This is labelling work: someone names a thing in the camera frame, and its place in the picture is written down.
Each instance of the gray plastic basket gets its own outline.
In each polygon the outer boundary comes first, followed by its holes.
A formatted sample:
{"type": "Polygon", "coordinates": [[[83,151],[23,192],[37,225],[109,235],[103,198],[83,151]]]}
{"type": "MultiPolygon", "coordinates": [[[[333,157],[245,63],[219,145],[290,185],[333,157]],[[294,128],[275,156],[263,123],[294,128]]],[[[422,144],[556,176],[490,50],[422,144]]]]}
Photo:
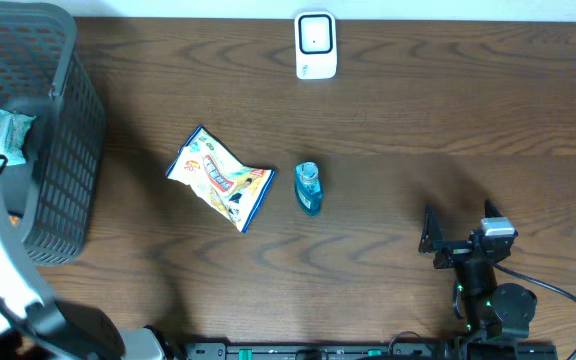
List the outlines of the gray plastic basket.
{"type": "Polygon", "coordinates": [[[37,264],[83,249],[106,116],[77,54],[77,27],[60,7],[0,2],[0,109],[37,116],[25,165],[1,175],[6,206],[37,264]]]}

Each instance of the blue bottle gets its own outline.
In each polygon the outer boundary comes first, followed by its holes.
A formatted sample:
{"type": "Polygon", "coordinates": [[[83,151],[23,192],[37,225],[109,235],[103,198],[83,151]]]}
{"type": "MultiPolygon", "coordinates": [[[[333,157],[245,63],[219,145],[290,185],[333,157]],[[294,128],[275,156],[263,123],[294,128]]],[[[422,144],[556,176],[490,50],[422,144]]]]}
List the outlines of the blue bottle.
{"type": "Polygon", "coordinates": [[[305,162],[295,168],[295,194],[299,206],[306,214],[319,214],[324,189],[319,181],[319,169],[314,162],[305,162]]]}

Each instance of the black cable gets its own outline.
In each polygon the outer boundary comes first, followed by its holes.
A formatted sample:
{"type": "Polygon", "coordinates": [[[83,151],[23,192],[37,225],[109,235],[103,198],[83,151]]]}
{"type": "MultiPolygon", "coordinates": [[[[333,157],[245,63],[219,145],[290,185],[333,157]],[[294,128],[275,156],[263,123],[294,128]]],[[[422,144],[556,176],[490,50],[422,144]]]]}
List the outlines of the black cable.
{"type": "Polygon", "coordinates": [[[402,336],[402,335],[415,335],[416,337],[419,338],[419,340],[421,340],[421,343],[424,344],[424,346],[426,347],[426,349],[428,349],[428,351],[430,351],[430,354],[433,354],[432,349],[430,348],[430,346],[428,346],[428,344],[424,341],[424,338],[422,338],[419,334],[417,334],[414,331],[402,331],[399,334],[397,334],[397,336],[395,336],[394,338],[392,338],[392,340],[390,340],[390,344],[388,344],[388,355],[393,355],[393,347],[395,346],[395,344],[397,343],[397,340],[402,336]]]}
{"type": "MultiPolygon", "coordinates": [[[[555,292],[555,293],[557,293],[557,294],[559,294],[559,295],[561,295],[561,296],[563,296],[563,297],[566,297],[566,298],[568,298],[568,299],[570,299],[570,300],[572,300],[572,301],[574,301],[574,302],[576,303],[576,296],[573,295],[573,294],[571,294],[571,293],[569,293],[569,292],[567,292],[566,290],[560,289],[560,288],[558,288],[558,287],[556,287],[556,286],[554,286],[554,285],[548,284],[547,282],[544,282],[544,281],[541,281],[541,280],[537,280],[537,279],[535,279],[535,278],[531,278],[530,276],[527,276],[527,275],[518,273],[518,272],[513,271],[513,270],[510,270],[510,269],[508,269],[508,268],[506,268],[506,267],[503,267],[503,266],[497,264],[497,263],[496,263],[494,260],[492,260],[491,258],[489,258],[488,255],[486,255],[485,251],[482,251],[481,249],[480,249],[480,251],[481,251],[481,253],[483,254],[484,260],[485,260],[488,264],[490,264],[491,266],[493,266],[495,269],[497,269],[497,270],[499,270],[499,271],[501,271],[501,272],[505,272],[505,273],[508,274],[508,275],[512,275],[512,276],[514,276],[514,277],[516,277],[516,278],[518,278],[518,279],[527,281],[527,282],[532,283],[532,284],[535,284],[535,285],[539,285],[539,286],[541,286],[541,287],[543,287],[543,288],[546,288],[546,289],[548,289],[548,290],[550,290],[550,291],[553,291],[553,292],[555,292]]],[[[570,354],[570,356],[568,357],[568,360],[572,360],[572,359],[574,359],[574,358],[576,358],[576,349],[572,352],[572,354],[570,354]]]]}
{"type": "Polygon", "coordinates": [[[69,352],[59,348],[58,346],[50,343],[49,341],[41,337],[39,334],[37,334],[37,332],[35,332],[34,329],[28,326],[14,312],[12,312],[8,308],[8,306],[6,306],[5,302],[1,298],[0,298],[0,314],[1,316],[4,317],[4,319],[6,319],[11,328],[13,328],[16,331],[19,331],[21,335],[29,339],[32,339],[32,341],[37,346],[41,346],[55,355],[68,356],[73,359],[78,358],[77,356],[74,356],[73,354],[70,354],[69,352]]]}

